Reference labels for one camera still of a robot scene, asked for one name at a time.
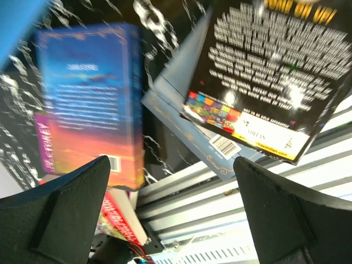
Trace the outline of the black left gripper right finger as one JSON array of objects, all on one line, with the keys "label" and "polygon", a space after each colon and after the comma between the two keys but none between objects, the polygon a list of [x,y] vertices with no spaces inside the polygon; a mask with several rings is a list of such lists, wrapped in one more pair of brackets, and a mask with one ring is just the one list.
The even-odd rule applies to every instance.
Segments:
[{"label": "black left gripper right finger", "polygon": [[233,163],[260,263],[351,263],[351,202]]}]

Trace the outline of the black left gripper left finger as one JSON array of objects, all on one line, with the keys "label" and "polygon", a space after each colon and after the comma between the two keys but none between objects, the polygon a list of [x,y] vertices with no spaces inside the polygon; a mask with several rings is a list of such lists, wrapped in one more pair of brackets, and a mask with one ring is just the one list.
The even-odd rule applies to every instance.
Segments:
[{"label": "black left gripper left finger", "polygon": [[100,156],[1,199],[1,263],[87,263],[110,162]]}]

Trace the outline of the black Treehouse book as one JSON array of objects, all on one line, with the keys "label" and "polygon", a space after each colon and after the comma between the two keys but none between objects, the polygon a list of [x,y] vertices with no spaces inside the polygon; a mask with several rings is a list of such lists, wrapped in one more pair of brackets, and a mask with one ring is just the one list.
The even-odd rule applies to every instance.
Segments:
[{"label": "black Treehouse book", "polygon": [[351,1],[215,1],[180,115],[297,164],[351,90]]}]

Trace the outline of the Nineteen Eighty-Four grey-blue book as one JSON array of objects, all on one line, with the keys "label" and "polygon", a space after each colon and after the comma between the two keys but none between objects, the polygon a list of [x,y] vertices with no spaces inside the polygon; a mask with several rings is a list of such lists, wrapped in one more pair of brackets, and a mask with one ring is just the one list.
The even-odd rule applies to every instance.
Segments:
[{"label": "Nineteen Eighty-Four grey-blue book", "polygon": [[263,154],[221,137],[180,114],[210,15],[211,11],[208,10],[196,22],[195,29],[188,33],[176,55],[143,97],[142,103],[199,159],[192,165],[194,169],[209,169],[222,180],[228,180],[234,177],[233,162],[236,157],[243,156],[255,162]]}]

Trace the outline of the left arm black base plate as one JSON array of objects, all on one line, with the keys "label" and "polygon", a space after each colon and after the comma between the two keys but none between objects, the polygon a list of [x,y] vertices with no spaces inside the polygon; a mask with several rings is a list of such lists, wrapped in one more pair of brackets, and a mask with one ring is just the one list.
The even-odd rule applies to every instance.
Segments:
[{"label": "left arm black base plate", "polygon": [[103,233],[96,234],[87,263],[155,263],[152,255],[161,253],[164,246],[146,220],[141,225],[151,239],[148,244],[136,246]]}]

